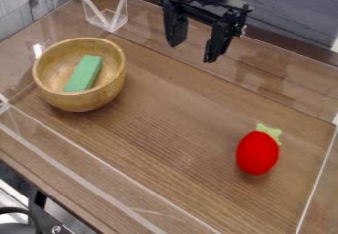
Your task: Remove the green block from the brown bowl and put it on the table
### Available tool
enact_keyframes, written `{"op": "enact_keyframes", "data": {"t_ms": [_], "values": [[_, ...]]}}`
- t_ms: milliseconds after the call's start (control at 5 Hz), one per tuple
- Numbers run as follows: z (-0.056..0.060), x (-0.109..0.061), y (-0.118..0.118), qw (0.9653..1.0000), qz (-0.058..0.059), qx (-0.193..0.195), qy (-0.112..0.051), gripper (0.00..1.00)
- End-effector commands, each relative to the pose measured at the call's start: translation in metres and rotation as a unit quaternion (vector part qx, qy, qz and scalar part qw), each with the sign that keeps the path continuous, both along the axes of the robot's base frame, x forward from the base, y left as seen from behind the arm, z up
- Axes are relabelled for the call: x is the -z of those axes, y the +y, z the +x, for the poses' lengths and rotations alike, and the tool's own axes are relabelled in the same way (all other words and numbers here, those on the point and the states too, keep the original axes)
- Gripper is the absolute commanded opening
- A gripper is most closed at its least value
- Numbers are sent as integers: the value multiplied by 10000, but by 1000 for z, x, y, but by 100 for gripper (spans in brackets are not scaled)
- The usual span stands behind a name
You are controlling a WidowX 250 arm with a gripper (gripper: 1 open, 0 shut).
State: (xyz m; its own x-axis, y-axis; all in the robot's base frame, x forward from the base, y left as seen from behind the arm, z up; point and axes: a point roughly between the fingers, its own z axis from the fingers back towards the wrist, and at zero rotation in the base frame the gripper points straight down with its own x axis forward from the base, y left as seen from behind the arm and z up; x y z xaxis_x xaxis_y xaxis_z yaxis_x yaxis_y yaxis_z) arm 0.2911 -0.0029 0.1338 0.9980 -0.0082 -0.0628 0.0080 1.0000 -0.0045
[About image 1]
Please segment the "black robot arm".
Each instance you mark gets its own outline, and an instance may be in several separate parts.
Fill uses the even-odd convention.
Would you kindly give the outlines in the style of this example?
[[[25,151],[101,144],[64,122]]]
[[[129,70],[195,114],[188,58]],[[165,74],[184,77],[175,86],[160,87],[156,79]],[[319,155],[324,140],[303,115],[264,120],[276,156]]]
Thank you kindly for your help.
[[[176,47],[185,41],[188,19],[193,19],[211,27],[203,62],[215,62],[227,52],[233,37],[245,33],[252,6],[243,0],[160,0],[160,5],[168,45]]]

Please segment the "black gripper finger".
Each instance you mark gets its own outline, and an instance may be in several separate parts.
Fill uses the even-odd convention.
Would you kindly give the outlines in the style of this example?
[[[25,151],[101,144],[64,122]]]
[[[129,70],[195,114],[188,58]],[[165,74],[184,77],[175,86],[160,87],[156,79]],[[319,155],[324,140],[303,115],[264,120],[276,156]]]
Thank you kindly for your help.
[[[167,42],[176,47],[185,41],[188,20],[177,3],[164,0],[163,9]]]
[[[203,62],[212,63],[221,56],[231,44],[233,30],[228,23],[217,21],[212,26],[211,38],[205,43]]]

